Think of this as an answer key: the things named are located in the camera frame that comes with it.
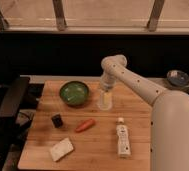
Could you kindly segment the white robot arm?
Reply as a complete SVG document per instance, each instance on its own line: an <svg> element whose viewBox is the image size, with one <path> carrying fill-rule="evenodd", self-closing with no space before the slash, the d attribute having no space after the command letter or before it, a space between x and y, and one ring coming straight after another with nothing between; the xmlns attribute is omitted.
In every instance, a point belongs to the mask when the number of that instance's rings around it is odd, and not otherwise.
<svg viewBox="0 0 189 171"><path fill-rule="evenodd" d="M126 66L124 55L103 58L101 89L112 89L118 79L152 107L151 171L189 171L189 95L158 85Z"/></svg>

